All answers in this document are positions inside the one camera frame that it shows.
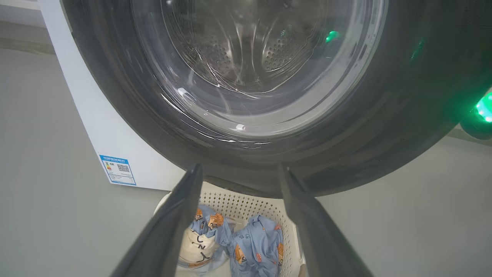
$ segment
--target white laundry basket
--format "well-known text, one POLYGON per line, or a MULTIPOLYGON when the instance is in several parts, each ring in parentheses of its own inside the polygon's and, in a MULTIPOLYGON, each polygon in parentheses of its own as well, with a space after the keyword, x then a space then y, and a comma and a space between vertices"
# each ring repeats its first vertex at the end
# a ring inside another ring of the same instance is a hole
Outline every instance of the white laundry basket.
MULTIPOLYGON (((164 203, 159 203, 156 210, 164 203)), ((223 216, 231 217, 239 222, 246 222, 250 217, 260 214, 277 222, 283 232, 283 264, 280 277, 298 277, 302 265, 302 252, 299 246, 297 229, 285 212, 282 199, 271 199, 249 196, 225 190, 204 182, 200 193, 200 204, 212 208, 223 216)), ((176 276, 193 276, 189 270, 177 268, 176 276)), ((231 276, 229 262, 212 271, 208 276, 231 276)))

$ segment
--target sticker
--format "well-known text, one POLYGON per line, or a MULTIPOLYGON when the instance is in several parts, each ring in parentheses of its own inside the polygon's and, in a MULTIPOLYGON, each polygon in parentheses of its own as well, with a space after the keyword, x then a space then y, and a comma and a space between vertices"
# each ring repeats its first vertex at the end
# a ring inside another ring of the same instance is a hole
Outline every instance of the sticker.
POLYGON ((136 185, 128 160, 103 155, 99 156, 112 183, 136 185))

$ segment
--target blue clothing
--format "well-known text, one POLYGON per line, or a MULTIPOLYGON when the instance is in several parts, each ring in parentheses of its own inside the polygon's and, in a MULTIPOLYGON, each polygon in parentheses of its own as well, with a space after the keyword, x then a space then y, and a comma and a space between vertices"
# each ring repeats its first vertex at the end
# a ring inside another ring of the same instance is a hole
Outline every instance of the blue clothing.
POLYGON ((199 245, 199 247, 197 246, 196 248, 195 246, 191 246, 193 252, 197 251, 199 253, 202 249, 205 248, 212 249, 211 247, 214 247, 213 244, 215 243, 218 244, 219 247, 211 256, 209 255, 209 257, 207 257, 207 255, 204 255, 202 252, 203 260, 196 261, 196 262, 200 263, 209 260, 209 262, 205 263, 204 265, 195 266, 194 264, 186 263, 180 260, 178 260, 178 265, 183 268, 192 268, 193 271, 200 276, 221 266, 228 258, 226 248, 231 243, 231 239, 232 239, 231 230, 233 230, 233 226, 229 225, 227 221, 228 220, 226 218, 223 218, 221 215, 217 215, 217 213, 211 208, 209 208, 208 206, 199 205, 197 210, 197 215, 189 227, 191 230, 195 231, 199 236, 204 235, 207 238, 212 238, 212 237, 215 238, 214 238, 214 242, 211 242, 209 244, 200 243, 200 241, 198 241, 199 243, 193 242, 199 245), (208 223, 210 222, 211 216, 215 216, 216 218, 217 217, 222 218, 223 224, 221 224, 220 226, 210 228, 208 226, 208 223))
POLYGON ((280 274, 282 229, 261 215, 250 218, 245 228, 233 234, 228 249, 232 277, 277 277, 280 274))

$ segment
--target qr code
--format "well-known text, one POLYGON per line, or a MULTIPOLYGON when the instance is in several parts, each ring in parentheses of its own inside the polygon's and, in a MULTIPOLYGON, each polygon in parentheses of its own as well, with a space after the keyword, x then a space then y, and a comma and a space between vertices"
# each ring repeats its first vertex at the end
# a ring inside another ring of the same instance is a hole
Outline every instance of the qr code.
POLYGON ((118 165, 118 170, 123 172, 130 172, 130 169, 126 165, 118 165))

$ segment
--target green light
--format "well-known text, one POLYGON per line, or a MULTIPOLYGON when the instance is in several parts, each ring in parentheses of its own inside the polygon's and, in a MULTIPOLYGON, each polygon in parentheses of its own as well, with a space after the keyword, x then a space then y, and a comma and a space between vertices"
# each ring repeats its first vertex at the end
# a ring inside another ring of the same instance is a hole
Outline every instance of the green light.
POLYGON ((475 112, 478 118, 492 122, 492 92, 482 97, 476 107, 475 112))
POLYGON ((286 37, 292 34, 292 25, 287 25, 284 30, 280 32, 280 37, 286 37))
POLYGON ((338 37, 338 32, 337 31, 331 31, 328 33, 328 36, 326 37, 326 43, 334 40, 335 38, 338 37))
POLYGON ((412 53, 412 57, 410 58, 411 61, 415 60, 415 58, 419 55, 420 51, 422 48, 424 48, 425 40, 424 38, 421 38, 419 41, 419 44, 417 45, 417 48, 412 53))

